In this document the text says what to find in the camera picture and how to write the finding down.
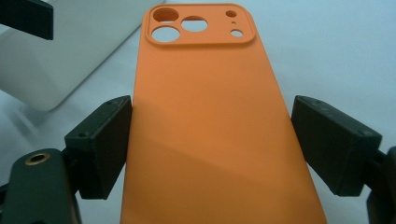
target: black plastic bracket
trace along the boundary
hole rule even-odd
[[[30,35],[53,39],[53,7],[40,0],[0,0],[0,23]]]
[[[130,96],[110,100],[64,138],[65,150],[19,158],[0,187],[0,223],[81,223],[75,194],[107,199],[126,161],[131,117]]]
[[[291,115],[304,158],[338,196],[367,200],[370,223],[396,223],[396,147],[378,150],[381,134],[320,100],[296,96]]]

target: white box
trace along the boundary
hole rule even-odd
[[[54,0],[54,37],[0,25],[0,90],[51,110],[163,0]]]

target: white table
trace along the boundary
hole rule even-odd
[[[318,98],[381,133],[383,152],[396,145],[395,1],[234,2],[252,14],[289,112],[297,94]],[[133,33],[50,112],[0,92],[0,185],[17,158],[41,148],[64,149],[64,136],[97,106],[133,94],[139,35]],[[360,197],[340,198],[311,174],[329,223],[368,222],[368,188]],[[119,222],[122,183],[123,173],[107,201],[78,200],[84,223]]]

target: screw hole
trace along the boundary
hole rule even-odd
[[[44,161],[47,161],[50,158],[49,153],[38,153],[31,157],[29,157],[26,161],[26,165],[38,165]]]

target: orange phone case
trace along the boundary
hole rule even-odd
[[[187,31],[183,21],[207,27]],[[157,41],[152,34],[162,27],[179,37]],[[159,5],[147,12],[133,108],[121,223],[326,222],[242,7]]]

